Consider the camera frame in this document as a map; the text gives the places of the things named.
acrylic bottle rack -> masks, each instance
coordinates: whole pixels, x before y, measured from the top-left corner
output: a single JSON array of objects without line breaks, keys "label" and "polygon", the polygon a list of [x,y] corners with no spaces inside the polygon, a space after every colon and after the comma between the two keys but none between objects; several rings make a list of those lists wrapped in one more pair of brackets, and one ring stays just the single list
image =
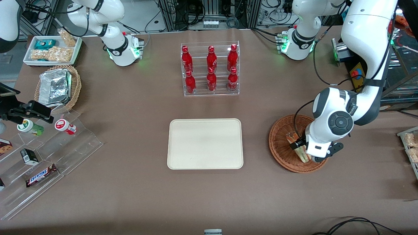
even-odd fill
[{"label": "acrylic bottle rack", "polygon": [[[228,91],[228,76],[227,70],[227,58],[231,45],[237,45],[238,61],[237,61],[237,89],[233,92]],[[186,89],[186,71],[184,70],[181,60],[181,47],[180,47],[180,64],[181,74],[183,79],[183,93],[185,97],[192,96],[211,96],[211,95],[239,95],[240,94],[240,42],[239,41],[226,41],[226,42],[204,42],[204,43],[182,43],[181,46],[187,46],[189,53],[193,60],[193,77],[196,80],[196,93],[189,94]],[[207,88],[206,76],[208,74],[206,57],[208,55],[208,47],[213,46],[215,48],[215,54],[217,56],[217,70],[215,72],[217,77],[216,90],[211,92]]]}]

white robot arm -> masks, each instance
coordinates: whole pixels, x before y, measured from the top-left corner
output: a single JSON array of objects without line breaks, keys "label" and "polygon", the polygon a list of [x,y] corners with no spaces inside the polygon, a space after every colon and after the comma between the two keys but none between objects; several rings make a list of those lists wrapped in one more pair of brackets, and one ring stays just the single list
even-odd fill
[{"label": "white robot arm", "polygon": [[25,2],[23,0],[0,1],[0,53],[10,51],[19,39],[19,23]]},{"label": "white robot arm", "polygon": [[73,24],[97,34],[107,47],[110,58],[119,66],[127,66],[140,58],[138,38],[122,34],[116,21],[122,20],[125,9],[120,0],[73,0],[68,17]]},{"label": "white robot arm", "polygon": [[[117,65],[127,66],[140,59],[138,38],[123,35],[115,24],[116,21],[122,20],[125,14],[120,0],[74,0],[73,2],[67,8],[70,12],[68,13],[70,20],[78,27],[97,34],[105,43],[110,58]],[[0,53],[7,52],[16,45],[24,8],[23,0],[0,0]]]},{"label": "white robot arm", "polygon": [[294,0],[292,11],[299,17],[296,28],[283,31],[281,53],[294,60],[305,59],[321,28],[321,15],[335,15],[345,0]]},{"label": "white robot arm", "polygon": [[341,38],[367,64],[365,87],[356,94],[337,88],[321,91],[313,103],[315,120],[306,128],[307,153],[322,161],[333,141],[345,137],[354,124],[372,122],[379,113],[389,53],[388,25],[397,0],[355,0],[344,21]]}]

power adapter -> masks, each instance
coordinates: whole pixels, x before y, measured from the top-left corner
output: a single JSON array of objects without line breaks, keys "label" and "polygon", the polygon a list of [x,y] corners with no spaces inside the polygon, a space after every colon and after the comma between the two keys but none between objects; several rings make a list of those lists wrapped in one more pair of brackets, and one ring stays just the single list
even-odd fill
[{"label": "power adapter", "polygon": [[25,10],[22,15],[32,24],[38,22],[39,12]]}]

small bottle with green label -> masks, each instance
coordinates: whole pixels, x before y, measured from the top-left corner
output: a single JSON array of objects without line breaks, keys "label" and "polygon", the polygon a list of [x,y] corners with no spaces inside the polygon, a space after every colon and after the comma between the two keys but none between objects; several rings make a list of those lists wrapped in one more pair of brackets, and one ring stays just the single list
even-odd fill
[{"label": "small bottle with green label", "polygon": [[33,135],[42,135],[43,126],[35,124],[29,119],[24,119],[22,124],[18,124],[18,130],[21,132],[32,133]]}]

red coca-cola bottle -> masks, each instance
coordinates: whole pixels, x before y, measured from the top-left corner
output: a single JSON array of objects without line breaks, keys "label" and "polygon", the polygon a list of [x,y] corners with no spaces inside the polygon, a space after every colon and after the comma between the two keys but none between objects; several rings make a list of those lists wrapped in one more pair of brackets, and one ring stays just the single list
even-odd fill
[{"label": "red coca-cola bottle", "polygon": [[232,67],[231,74],[228,76],[227,89],[229,92],[233,92],[237,89],[237,82],[238,82],[237,68]]},{"label": "red coca-cola bottle", "polygon": [[181,61],[183,62],[184,70],[190,70],[193,72],[193,61],[191,59],[191,54],[189,53],[189,49],[187,46],[182,46],[181,51]]},{"label": "red coca-cola bottle", "polygon": [[208,75],[206,76],[206,79],[208,81],[208,90],[210,92],[214,92],[216,90],[216,75],[213,68],[208,68]]},{"label": "red coca-cola bottle", "polygon": [[231,71],[231,68],[237,65],[237,61],[238,61],[237,45],[232,44],[231,51],[228,54],[227,70]]},{"label": "red coca-cola bottle", "polygon": [[215,48],[213,46],[209,46],[208,51],[209,53],[208,53],[208,56],[206,57],[208,68],[213,68],[214,71],[216,71],[217,57],[215,55]]},{"label": "red coca-cola bottle", "polygon": [[186,89],[189,94],[196,94],[196,80],[190,70],[186,70]]}]

